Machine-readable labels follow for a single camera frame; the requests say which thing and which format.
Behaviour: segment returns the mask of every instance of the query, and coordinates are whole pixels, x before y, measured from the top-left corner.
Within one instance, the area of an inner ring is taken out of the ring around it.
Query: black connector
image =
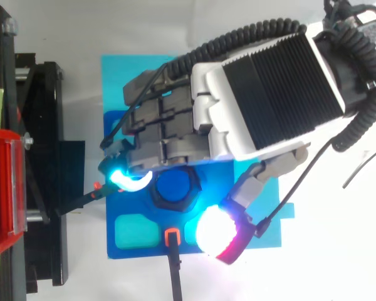
[[[266,232],[266,230],[269,228],[271,223],[270,218],[264,218],[262,219],[257,225],[256,225],[256,231],[253,236],[260,238]]]

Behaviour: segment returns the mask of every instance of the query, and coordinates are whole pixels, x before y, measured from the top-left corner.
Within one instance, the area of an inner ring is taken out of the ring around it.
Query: blue light
[[[196,228],[196,243],[205,253],[217,257],[237,235],[234,220],[218,205],[208,207]]]
[[[138,191],[146,186],[148,186],[149,182],[152,180],[153,174],[152,171],[149,171],[143,178],[139,180],[133,180],[130,177],[125,176],[121,170],[117,169],[112,173],[110,176],[111,182],[116,184],[119,188],[125,191]]]

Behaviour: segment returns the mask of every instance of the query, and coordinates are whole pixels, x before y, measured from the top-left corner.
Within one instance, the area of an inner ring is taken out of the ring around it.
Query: screw
[[[57,69],[57,79],[64,80],[64,71],[63,69]]]
[[[16,36],[18,34],[18,23],[14,18],[4,20],[3,33],[6,36]]]
[[[21,138],[21,141],[23,142],[25,149],[27,151],[30,150],[31,145],[33,144],[33,138],[29,135],[28,132],[26,132],[24,137]]]
[[[366,87],[368,90],[376,88],[376,83],[374,80],[370,80],[369,82],[366,83]]]

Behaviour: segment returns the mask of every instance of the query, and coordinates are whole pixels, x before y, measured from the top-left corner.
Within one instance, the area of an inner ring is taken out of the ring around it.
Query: black heat sink fins
[[[304,34],[223,66],[257,149],[343,115]]]

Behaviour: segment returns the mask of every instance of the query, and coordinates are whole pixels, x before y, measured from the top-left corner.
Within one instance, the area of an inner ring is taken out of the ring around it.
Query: coiled cable
[[[272,19],[257,22],[237,30],[230,31],[214,40],[204,43],[186,55],[167,64],[167,74],[172,80],[191,74],[196,63],[213,61],[228,51],[269,38],[279,38],[287,34],[305,33],[306,25],[291,19]]]
[[[356,28],[338,23],[337,35],[332,38],[337,48],[343,48],[352,55],[376,83],[376,44]],[[338,152],[344,152],[353,146],[376,122],[376,88],[369,91],[368,97],[355,118],[334,139],[332,146]]]

